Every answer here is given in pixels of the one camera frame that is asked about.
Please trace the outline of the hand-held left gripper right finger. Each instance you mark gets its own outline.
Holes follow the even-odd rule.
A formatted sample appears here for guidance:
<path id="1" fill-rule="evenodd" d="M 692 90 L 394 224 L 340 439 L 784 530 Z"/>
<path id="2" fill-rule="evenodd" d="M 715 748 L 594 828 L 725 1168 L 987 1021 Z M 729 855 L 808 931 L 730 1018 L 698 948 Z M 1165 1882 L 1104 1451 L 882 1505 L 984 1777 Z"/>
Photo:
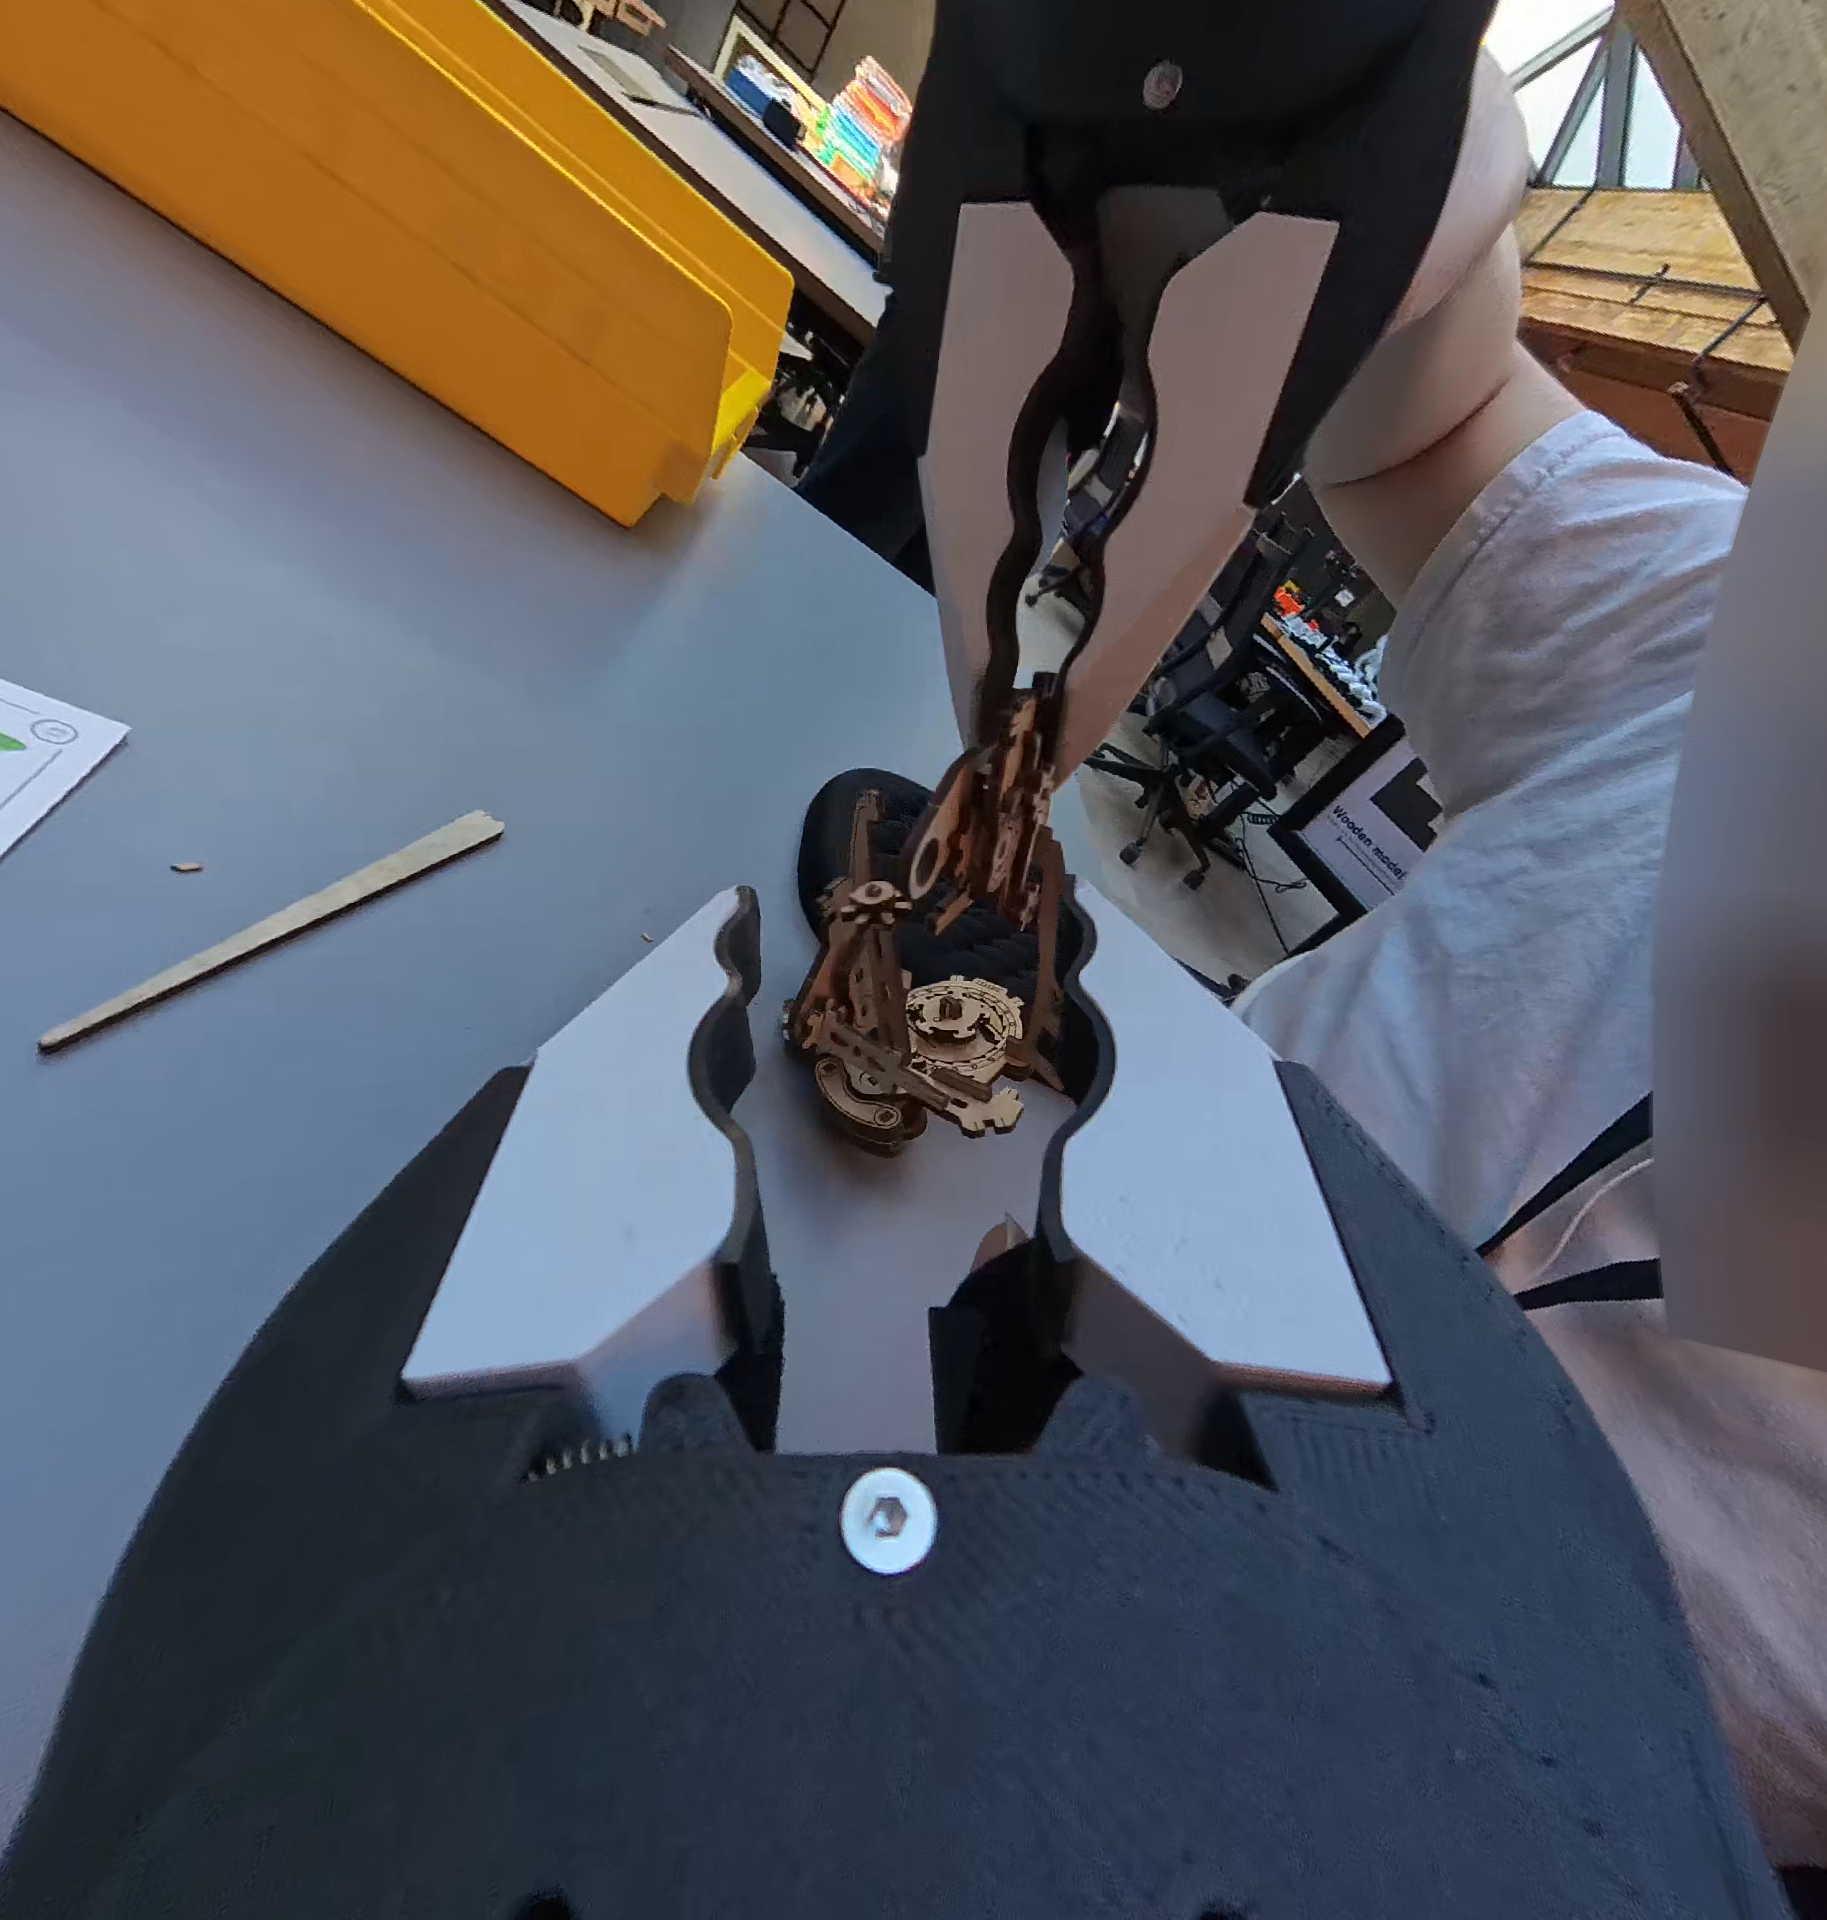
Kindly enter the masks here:
<path id="1" fill-rule="evenodd" d="M 1195 1455 L 1240 1392 L 1392 1386 L 1275 1053 L 1101 895 L 1075 891 L 1066 1018 L 1092 1080 L 1040 1166 L 1064 1352 Z"/>

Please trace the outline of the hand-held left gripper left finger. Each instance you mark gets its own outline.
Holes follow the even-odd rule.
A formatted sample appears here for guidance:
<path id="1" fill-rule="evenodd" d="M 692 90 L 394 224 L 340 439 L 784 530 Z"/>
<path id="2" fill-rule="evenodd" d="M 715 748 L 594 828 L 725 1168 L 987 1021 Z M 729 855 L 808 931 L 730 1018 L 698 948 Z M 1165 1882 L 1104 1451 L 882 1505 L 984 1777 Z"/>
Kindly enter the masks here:
<path id="1" fill-rule="evenodd" d="M 563 1386 L 641 1431 L 782 1332 L 750 1137 L 755 891 L 714 896 L 542 1043 L 406 1354 L 417 1396 Z"/>

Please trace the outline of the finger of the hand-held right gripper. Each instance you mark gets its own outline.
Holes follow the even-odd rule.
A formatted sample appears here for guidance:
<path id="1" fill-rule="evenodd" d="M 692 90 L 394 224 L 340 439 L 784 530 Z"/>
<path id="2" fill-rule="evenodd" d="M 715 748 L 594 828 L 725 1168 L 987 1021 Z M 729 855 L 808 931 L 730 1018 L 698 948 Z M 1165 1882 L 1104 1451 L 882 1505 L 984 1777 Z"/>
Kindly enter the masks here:
<path id="1" fill-rule="evenodd" d="M 1063 346 L 1071 305 L 1074 266 L 1030 205 L 959 210 L 918 483 L 964 747 L 980 737 L 990 599 L 1019 520 L 1009 490 L 1016 436 Z"/>
<path id="2" fill-rule="evenodd" d="M 1104 743 L 1250 527 L 1246 502 L 1339 228 L 1255 212 L 1177 269 L 1147 335 L 1151 441 L 1063 671 L 1066 748 Z"/>

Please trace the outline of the wooden model assembly with gears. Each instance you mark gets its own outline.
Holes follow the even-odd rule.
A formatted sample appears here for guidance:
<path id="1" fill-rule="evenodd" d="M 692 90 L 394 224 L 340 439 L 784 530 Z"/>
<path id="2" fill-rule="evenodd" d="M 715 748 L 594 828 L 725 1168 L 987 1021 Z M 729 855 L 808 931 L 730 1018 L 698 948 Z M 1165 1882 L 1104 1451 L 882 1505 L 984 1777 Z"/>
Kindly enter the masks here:
<path id="1" fill-rule="evenodd" d="M 784 1007 L 784 1043 L 833 1127 L 898 1155 L 932 1120 L 968 1140 L 1021 1124 L 1021 1004 L 964 976 L 917 987 L 901 967 L 908 899 L 886 878 L 837 878 L 820 901 L 814 967 Z"/>

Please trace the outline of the wooden model arm part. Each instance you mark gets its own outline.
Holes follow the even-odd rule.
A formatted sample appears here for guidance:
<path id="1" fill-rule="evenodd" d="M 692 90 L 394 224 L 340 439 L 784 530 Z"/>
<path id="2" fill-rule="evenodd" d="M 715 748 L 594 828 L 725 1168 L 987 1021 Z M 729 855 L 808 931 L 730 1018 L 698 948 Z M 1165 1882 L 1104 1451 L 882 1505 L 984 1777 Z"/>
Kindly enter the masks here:
<path id="1" fill-rule="evenodd" d="M 903 850 L 903 891 L 938 937 L 975 910 L 1056 929 L 1064 855 L 1049 826 L 1063 691 L 1034 675 L 935 787 Z"/>

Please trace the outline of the stack of colourful boxes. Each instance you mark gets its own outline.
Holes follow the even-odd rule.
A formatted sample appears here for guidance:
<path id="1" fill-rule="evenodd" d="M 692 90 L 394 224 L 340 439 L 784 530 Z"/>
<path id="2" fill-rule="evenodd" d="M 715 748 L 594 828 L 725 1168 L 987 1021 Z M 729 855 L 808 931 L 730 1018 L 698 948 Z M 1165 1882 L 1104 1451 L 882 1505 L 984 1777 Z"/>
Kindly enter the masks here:
<path id="1" fill-rule="evenodd" d="M 806 134 L 814 166 L 878 221 L 886 220 L 898 193 L 912 109 L 901 83 L 874 56 L 866 56 Z"/>

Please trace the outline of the black office chair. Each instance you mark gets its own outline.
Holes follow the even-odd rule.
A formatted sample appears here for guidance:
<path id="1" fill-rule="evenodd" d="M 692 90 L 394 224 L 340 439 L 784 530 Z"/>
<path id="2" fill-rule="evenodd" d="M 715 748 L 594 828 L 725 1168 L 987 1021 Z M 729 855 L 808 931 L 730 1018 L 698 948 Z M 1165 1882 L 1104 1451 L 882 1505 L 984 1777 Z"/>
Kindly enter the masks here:
<path id="1" fill-rule="evenodd" d="M 1276 766 L 1240 691 L 1262 670 L 1262 613 L 1303 551 L 1290 532 L 1282 509 L 1262 509 L 1153 670 L 1128 708 L 1145 753 L 1108 741 L 1085 761 L 1089 771 L 1135 791 L 1140 830 L 1119 850 L 1126 869 L 1165 830 L 1193 855 L 1185 886 L 1197 891 L 1212 845 L 1240 806 L 1279 794 Z"/>

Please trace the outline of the grey background desk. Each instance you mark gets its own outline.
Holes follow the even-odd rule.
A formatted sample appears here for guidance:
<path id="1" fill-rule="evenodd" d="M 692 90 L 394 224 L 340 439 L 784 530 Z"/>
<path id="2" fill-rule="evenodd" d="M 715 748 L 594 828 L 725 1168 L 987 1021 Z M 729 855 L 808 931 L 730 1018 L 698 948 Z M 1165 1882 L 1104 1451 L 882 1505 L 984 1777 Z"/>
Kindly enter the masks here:
<path id="1" fill-rule="evenodd" d="M 677 52 L 651 58 L 532 5 L 498 5 L 498 13 L 789 273 L 789 325 L 800 343 L 817 341 L 847 364 L 856 358 L 886 290 L 853 220 L 808 187 L 800 164 L 730 97 L 693 100 Z"/>

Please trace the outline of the thin wooden stick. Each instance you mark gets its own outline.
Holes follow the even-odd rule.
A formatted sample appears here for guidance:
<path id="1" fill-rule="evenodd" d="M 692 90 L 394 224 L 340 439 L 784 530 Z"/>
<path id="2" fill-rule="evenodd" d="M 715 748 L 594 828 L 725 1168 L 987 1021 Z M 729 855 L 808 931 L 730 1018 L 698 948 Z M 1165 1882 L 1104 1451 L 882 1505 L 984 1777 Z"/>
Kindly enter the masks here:
<path id="1" fill-rule="evenodd" d="M 301 938 L 301 934 L 320 931 L 372 901 L 382 901 L 422 877 L 431 877 L 445 867 L 487 851 L 503 838 L 503 832 L 506 826 L 502 818 L 480 809 L 471 811 L 464 816 L 419 837 L 419 841 L 372 859 L 349 877 L 340 877 L 328 888 L 316 889 L 241 931 L 229 932 L 210 948 L 153 974 L 138 987 L 92 1005 L 80 1016 L 50 1027 L 36 1037 L 36 1054 L 40 1060 L 54 1060 L 86 1043 L 117 1023 L 132 1021 L 134 1016 L 202 988 L 205 981 L 248 965 L 261 955 L 293 943 Z"/>

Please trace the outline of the person in white shirt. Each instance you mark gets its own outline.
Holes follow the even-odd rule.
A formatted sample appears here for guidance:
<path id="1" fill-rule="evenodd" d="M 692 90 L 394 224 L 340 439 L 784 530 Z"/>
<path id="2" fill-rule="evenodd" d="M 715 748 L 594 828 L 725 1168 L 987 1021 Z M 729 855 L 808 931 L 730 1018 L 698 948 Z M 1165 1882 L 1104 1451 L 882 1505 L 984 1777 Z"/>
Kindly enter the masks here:
<path id="1" fill-rule="evenodd" d="M 1472 1245 L 1654 1085 L 1668 811 L 1743 500 L 1596 413 L 1486 484 L 1382 671 L 1436 841 L 1237 1000 Z"/>

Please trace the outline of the yellow plastic bin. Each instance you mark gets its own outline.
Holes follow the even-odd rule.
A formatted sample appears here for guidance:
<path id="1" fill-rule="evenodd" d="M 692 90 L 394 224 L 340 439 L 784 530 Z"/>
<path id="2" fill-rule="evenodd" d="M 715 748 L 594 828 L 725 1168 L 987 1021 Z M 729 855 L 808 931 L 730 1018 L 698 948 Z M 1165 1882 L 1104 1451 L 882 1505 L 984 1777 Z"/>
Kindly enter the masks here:
<path id="1" fill-rule="evenodd" d="M 773 392 L 791 275 L 490 5 L 0 2 L 0 107 L 619 526 Z"/>

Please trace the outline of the person's pale trousers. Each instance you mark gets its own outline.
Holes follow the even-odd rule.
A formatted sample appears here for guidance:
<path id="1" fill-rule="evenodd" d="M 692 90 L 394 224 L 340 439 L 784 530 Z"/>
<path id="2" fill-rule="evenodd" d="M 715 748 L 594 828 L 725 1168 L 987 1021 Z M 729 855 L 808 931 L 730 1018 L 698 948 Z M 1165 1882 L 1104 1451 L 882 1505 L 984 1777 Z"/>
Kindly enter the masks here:
<path id="1" fill-rule="evenodd" d="M 1467 1234 L 1613 1443 L 1667 1558 L 1706 1697 L 1764 1850 L 1827 1868 L 1827 1376 L 1674 1336 L 1624 1266 L 1658 1256 L 1650 1150 L 1506 1233 L 1518 1182 L 1478 1187 Z"/>

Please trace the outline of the white sign with black frame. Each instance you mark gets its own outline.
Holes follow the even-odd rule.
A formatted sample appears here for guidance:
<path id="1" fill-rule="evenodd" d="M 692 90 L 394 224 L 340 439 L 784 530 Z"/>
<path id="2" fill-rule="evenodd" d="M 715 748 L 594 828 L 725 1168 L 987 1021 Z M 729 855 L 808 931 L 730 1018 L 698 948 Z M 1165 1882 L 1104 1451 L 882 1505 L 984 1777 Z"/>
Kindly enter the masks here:
<path id="1" fill-rule="evenodd" d="M 1395 899 L 1441 822 L 1443 809 L 1402 723 L 1385 716 L 1266 830 L 1331 910 L 1325 923 L 1290 955 L 1319 948 Z"/>

